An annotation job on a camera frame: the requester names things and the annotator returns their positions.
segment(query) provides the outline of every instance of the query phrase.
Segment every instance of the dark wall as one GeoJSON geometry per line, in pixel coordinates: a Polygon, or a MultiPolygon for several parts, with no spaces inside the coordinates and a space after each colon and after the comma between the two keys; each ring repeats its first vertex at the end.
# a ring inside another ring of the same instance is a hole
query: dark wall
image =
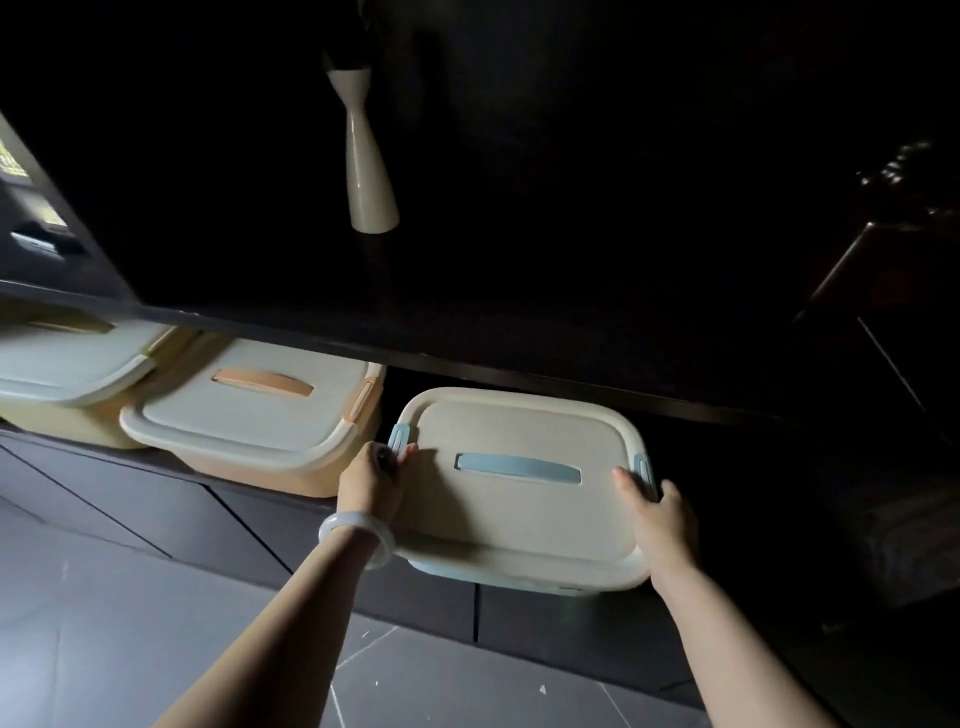
{"type": "MultiPolygon", "coordinates": [[[[351,36],[347,7],[84,11],[49,44],[56,93],[4,112],[148,298],[348,296],[366,274],[320,62],[351,36]]],[[[917,5],[364,13],[401,210],[391,265],[433,303],[641,297],[788,321],[810,261],[852,229],[856,173],[944,123],[955,68],[949,24],[917,5]]]]}

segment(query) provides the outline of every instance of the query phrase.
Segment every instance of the white bangle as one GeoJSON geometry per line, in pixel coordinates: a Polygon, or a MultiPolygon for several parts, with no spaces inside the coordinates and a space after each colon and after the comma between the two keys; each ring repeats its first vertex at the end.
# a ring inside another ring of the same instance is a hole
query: white bangle
{"type": "Polygon", "coordinates": [[[327,516],[320,525],[320,533],[317,534],[317,540],[323,543],[326,535],[341,525],[352,525],[357,528],[363,528],[365,531],[370,531],[380,539],[380,546],[376,548],[373,556],[370,557],[370,561],[367,563],[367,569],[379,569],[390,561],[390,557],[393,555],[394,547],[396,546],[394,533],[386,523],[367,513],[344,511],[343,513],[334,513],[332,516],[327,516]]]}

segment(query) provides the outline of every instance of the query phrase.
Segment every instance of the blue handle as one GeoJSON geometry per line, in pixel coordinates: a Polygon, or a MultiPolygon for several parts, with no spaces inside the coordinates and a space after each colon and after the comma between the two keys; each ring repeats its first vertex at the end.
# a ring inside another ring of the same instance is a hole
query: blue handle
{"type": "Polygon", "coordinates": [[[387,443],[387,447],[394,452],[394,455],[399,455],[403,452],[403,449],[407,447],[409,440],[410,426],[397,423],[390,433],[390,441],[387,443]]]}
{"type": "Polygon", "coordinates": [[[561,463],[537,460],[532,457],[518,457],[517,455],[459,452],[453,467],[458,471],[529,477],[534,480],[545,480],[549,483],[564,483],[566,485],[580,485],[581,483],[580,471],[576,468],[561,463]]]}
{"type": "Polygon", "coordinates": [[[654,480],[654,472],[646,455],[640,453],[634,455],[634,473],[640,478],[643,494],[647,496],[647,500],[659,503],[663,497],[663,491],[654,480]]]}

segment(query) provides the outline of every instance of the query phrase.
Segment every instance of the tiled floor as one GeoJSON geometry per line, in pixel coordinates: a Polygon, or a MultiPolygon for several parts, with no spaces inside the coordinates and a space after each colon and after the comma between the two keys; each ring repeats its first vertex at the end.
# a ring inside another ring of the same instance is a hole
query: tiled floor
{"type": "MultiPolygon", "coordinates": [[[[269,590],[0,509],[0,726],[149,726],[269,590]]],[[[706,716],[354,616],[323,728],[686,728],[706,716]]]]}

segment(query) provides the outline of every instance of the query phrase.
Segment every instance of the storage box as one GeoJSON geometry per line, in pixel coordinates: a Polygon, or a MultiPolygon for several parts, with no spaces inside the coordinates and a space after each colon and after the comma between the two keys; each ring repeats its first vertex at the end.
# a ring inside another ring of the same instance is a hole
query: storage box
{"type": "Polygon", "coordinates": [[[120,421],[135,440],[200,473],[331,497],[376,433],[385,373],[367,361],[204,334],[120,421]]]}
{"type": "Polygon", "coordinates": [[[196,331],[51,306],[12,305],[0,327],[0,417],[32,432],[142,448],[120,427],[135,385],[196,331]]]}
{"type": "Polygon", "coordinates": [[[427,573],[583,595],[649,576],[612,469],[653,482],[643,441],[595,404],[479,389],[423,392],[391,448],[403,471],[396,553],[427,573]]]}

